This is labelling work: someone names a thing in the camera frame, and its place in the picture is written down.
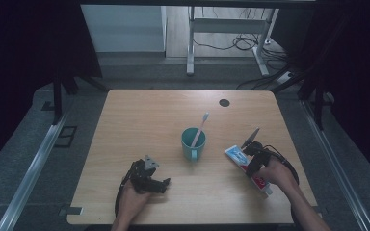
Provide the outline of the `person's left hand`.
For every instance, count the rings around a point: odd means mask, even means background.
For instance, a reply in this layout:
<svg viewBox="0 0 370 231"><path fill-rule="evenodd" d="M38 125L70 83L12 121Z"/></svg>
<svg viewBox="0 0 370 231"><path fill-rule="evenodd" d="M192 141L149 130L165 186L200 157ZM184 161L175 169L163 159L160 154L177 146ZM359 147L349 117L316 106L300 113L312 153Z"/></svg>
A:
<svg viewBox="0 0 370 231"><path fill-rule="evenodd" d="M142 211L151 196L151 192L136 192L132 183L127 181L119 201L117 220L130 223Z"/></svg>

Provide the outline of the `white panel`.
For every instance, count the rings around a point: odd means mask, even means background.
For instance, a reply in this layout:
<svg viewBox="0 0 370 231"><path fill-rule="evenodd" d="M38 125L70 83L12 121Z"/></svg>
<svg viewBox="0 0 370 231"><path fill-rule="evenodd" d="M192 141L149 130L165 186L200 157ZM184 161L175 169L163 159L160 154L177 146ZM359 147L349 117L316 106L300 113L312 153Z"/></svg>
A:
<svg viewBox="0 0 370 231"><path fill-rule="evenodd" d="M96 52L165 52L165 6L82 5Z"/></svg>

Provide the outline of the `teal cup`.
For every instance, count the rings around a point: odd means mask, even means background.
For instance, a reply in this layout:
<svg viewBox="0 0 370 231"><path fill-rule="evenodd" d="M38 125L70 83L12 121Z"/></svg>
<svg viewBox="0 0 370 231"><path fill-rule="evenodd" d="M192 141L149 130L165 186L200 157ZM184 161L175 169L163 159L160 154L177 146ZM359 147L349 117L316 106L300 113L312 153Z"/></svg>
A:
<svg viewBox="0 0 370 231"><path fill-rule="evenodd" d="M181 135L183 155L187 160L191 162L196 162L201 157L206 142L206 135L203 131L201 131L199 133L196 144L193 145L193 141L197 135L197 132L198 128L191 127L185 129Z"/></svg>

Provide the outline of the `black stand leg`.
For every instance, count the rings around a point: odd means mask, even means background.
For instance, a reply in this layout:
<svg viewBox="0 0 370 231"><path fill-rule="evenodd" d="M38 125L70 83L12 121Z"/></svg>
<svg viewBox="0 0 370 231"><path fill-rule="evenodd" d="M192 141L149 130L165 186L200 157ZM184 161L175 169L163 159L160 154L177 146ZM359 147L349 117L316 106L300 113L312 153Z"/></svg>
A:
<svg viewBox="0 0 370 231"><path fill-rule="evenodd" d="M110 88L94 80L93 77L80 76L80 79L101 91L108 92L110 90ZM52 124L57 125L61 121L61 117L63 115L62 77L59 74L55 74L53 77L53 106L54 106L54 119Z"/></svg>

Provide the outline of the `dark curtain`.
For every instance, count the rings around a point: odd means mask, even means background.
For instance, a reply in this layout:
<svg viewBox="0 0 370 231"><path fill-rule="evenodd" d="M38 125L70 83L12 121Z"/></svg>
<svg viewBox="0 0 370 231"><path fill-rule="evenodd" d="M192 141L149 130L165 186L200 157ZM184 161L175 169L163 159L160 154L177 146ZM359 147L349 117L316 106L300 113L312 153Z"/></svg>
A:
<svg viewBox="0 0 370 231"><path fill-rule="evenodd" d="M36 90L100 75L81 0L0 0L0 151Z"/></svg>
<svg viewBox="0 0 370 231"><path fill-rule="evenodd" d="M299 68L310 66L338 18L351 17L321 67L332 113L370 163L370 0L346 0L345 9L281 9L271 38Z"/></svg>

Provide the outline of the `black floor bracket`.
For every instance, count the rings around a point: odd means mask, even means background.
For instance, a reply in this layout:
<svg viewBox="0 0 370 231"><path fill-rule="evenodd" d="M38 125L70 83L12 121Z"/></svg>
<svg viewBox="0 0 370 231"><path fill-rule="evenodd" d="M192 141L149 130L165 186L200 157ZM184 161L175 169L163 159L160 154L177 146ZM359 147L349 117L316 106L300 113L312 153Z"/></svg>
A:
<svg viewBox="0 0 370 231"><path fill-rule="evenodd" d="M70 148L75 138L76 131L76 126L64 126L61 129L61 132L56 139L54 146L56 148Z"/></svg>

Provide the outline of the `white and pink toothbrush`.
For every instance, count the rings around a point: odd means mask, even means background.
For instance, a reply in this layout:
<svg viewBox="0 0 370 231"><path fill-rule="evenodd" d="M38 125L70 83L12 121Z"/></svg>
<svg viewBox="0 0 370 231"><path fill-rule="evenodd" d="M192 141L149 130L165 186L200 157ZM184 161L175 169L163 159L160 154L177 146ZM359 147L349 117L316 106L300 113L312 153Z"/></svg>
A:
<svg viewBox="0 0 370 231"><path fill-rule="evenodd" d="M204 114L204 116L203 116L203 118L202 118L202 122L201 122L200 126L198 127L197 132L196 132L196 134L195 134L195 136L194 136L194 139L193 139L193 141L192 141L192 143L191 143L191 147L192 147L192 148L196 146L196 144L197 144L197 142L198 142L198 138L199 138L199 136L200 136L200 133L201 133L201 131L202 131L202 129L203 129L204 123L205 123L205 121L207 120L207 118L209 117L209 115L210 115L210 114L209 114L208 112L206 112L206 113Z"/></svg>

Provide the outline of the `person's right hand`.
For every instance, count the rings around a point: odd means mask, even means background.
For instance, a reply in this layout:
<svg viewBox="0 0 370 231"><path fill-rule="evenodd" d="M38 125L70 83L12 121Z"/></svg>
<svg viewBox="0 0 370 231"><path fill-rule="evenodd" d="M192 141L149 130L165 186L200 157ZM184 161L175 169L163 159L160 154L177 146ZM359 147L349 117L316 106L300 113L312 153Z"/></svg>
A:
<svg viewBox="0 0 370 231"><path fill-rule="evenodd" d="M276 184L285 193L291 193L299 188L291 171L274 157L271 157L269 164L260 169L255 176Z"/></svg>

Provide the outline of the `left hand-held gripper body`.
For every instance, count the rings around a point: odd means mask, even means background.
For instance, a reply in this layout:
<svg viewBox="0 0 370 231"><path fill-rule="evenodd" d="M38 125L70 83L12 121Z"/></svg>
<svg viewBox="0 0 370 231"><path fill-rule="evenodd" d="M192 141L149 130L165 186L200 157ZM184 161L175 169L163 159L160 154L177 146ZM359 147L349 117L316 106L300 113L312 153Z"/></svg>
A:
<svg viewBox="0 0 370 231"><path fill-rule="evenodd" d="M163 181L157 181L152 178L158 167L159 164L148 155L132 164L129 179L137 193L155 193L156 188L164 187Z"/></svg>

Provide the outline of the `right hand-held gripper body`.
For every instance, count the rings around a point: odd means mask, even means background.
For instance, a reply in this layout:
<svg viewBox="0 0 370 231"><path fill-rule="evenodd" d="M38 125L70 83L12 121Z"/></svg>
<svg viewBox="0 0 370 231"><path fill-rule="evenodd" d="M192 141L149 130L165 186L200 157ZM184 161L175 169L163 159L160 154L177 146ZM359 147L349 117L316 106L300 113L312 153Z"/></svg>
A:
<svg viewBox="0 0 370 231"><path fill-rule="evenodd" d="M264 149L261 143L254 141L259 128L256 127L253 133L242 144L242 151L248 156L257 157L260 160L261 167L269 164L271 155Z"/></svg>

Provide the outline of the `blue and red toothpaste tube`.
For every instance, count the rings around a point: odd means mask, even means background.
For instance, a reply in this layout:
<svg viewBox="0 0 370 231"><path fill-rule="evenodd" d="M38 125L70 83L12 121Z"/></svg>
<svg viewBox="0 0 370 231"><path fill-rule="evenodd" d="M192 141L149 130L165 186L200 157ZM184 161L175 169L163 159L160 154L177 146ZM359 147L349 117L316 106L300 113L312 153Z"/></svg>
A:
<svg viewBox="0 0 370 231"><path fill-rule="evenodd" d="M248 165L251 162L251 159L248 158L242 151L242 149L237 146L233 145L225 151L225 155L232 160L240 169L244 171L245 174L248 173ZM270 195L273 193L272 189L270 188L270 183L265 181L261 177L257 176L250 176L251 181L254 185L266 195Z"/></svg>

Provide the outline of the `white desk frame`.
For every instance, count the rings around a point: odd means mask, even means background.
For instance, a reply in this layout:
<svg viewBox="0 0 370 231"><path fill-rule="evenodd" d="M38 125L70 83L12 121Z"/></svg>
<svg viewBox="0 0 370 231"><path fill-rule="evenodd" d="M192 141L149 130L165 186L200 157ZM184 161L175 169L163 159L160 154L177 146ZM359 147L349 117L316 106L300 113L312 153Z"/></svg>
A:
<svg viewBox="0 0 370 231"><path fill-rule="evenodd" d="M258 64L261 74L269 76L269 70L262 58L265 42L275 16L275 9L269 9L265 19L215 19L195 18L195 8L190 8L189 16L189 43L187 50L186 73L194 74L194 34L195 33L222 33L222 34L252 34L259 35L258 44L251 50Z"/></svg>

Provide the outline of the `white power strip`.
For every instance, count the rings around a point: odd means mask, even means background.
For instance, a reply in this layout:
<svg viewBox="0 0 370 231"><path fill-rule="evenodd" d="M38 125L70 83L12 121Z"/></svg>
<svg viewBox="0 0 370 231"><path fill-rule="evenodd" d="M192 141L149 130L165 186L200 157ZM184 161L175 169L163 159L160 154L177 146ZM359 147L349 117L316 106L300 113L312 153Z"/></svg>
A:
<svg viewBox="0 0 370 231"><path fill-rule="evenodd" d="M285 83L286 81L290 80L293 76L294 76L294 74L292 72L286 71L284 74L282 74L277 79L277 83L281 85L281 84Z"/></svg>

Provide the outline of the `metal floor rail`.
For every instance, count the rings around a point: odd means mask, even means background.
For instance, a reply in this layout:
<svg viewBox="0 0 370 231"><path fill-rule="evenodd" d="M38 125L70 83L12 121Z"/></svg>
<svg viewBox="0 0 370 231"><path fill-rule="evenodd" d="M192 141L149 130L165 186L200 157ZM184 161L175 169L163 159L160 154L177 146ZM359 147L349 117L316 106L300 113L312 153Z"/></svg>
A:
<svg viewBox="0 0 370 231"><path fill-rule="evenodd" d="M331 171L336 178L337 184L342 191L361 231L370 231L370 216L360 200L359 195L351 184L344 168L337 159L335 152L323 130L315 122L315 114L312 112L310 104L300 101L304 110L305 117L313 131L316 140L320 143L323 153L330 165Z"/></svg>
<svg viewBox="0 0 370 231"><path fill-rule="evenodd" d="M49 127L32 163L29 165L13 195L13 199L0 220L0 231L13 231L69 114L70 108L65 109L57 123Z"/></svg>

